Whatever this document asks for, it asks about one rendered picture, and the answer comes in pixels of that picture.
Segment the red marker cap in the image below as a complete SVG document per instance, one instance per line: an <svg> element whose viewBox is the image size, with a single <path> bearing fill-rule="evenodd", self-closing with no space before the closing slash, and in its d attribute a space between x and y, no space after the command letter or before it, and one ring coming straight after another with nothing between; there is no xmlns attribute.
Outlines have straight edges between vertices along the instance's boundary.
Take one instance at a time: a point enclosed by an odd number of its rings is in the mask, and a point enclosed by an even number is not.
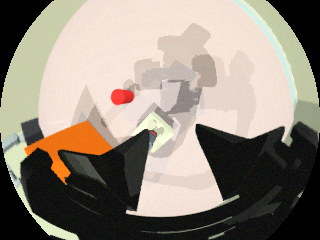
<svg viewBox="0 0 320 240"><path fill-rule="evenodd" d="M128 104L133 101L133 93L131 91L125 91L125 89L115 89L115 91L112 92L111 97L112 103L115 103L116 105Z"/></svg>

